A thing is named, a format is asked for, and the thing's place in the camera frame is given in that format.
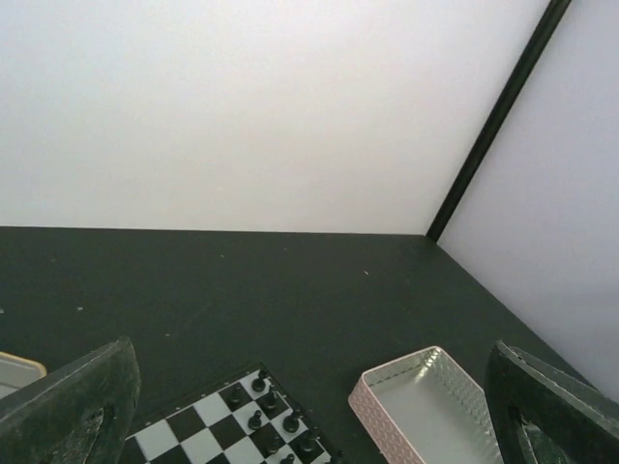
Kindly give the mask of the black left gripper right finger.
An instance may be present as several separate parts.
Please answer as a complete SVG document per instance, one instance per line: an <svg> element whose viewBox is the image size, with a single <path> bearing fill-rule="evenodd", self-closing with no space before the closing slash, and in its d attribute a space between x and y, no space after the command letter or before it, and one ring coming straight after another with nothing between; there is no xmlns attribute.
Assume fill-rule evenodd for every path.
<svg viewBox="0 0 619 464"><path fill-rule="evenodd" d="M505 463L618 461L618 404L575 377L499 340L484 390Z"/></svg>

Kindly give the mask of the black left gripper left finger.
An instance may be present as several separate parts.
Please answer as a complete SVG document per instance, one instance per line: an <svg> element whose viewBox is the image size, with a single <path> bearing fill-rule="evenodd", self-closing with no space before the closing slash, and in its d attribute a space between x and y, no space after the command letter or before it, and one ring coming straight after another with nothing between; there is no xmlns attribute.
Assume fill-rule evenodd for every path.
<svg viewBox="0 0 619 464"><path fill-rule="evenodd" d="M140 395L122 336L1 399L3 463L117 463Z"/></svg>

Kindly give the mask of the black pawn chess piece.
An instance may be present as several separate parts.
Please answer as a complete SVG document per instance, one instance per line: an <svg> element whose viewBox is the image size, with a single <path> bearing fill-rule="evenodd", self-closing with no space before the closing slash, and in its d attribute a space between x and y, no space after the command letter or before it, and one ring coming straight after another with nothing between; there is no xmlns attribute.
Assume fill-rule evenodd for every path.
<svg viewBox="0 0 619 464"><path fill-rule="evenodd" d="M231 390L228 397L228 403L231 407L236 407L240 403L241 391L242 387L240 385L235 385L234 388Z"/></svg>

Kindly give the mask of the black rook chess piece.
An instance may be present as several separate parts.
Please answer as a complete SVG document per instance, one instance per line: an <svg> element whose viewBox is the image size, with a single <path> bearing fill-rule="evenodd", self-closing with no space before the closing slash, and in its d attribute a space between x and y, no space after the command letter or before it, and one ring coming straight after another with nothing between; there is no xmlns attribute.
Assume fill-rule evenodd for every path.
<svg viewBox="0 0 619 464"><path fill-rule="evenodd" d="M257 372L256 377L251 381L251 389L254 392L264 392L268 386L268 373L264 369Z"/></svg>

